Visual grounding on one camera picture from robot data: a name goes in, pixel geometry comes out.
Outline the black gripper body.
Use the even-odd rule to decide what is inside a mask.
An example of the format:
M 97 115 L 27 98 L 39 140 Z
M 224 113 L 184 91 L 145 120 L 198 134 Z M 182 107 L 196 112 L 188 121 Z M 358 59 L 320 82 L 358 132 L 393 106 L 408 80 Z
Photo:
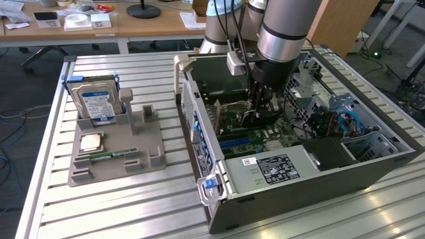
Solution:
M 273 92 L 277 92 L 288 82 L 296 63 L 296 59 L 288 62 L 257 61 L 252 71 L 252 78 L 261 86 L 266 86 Z

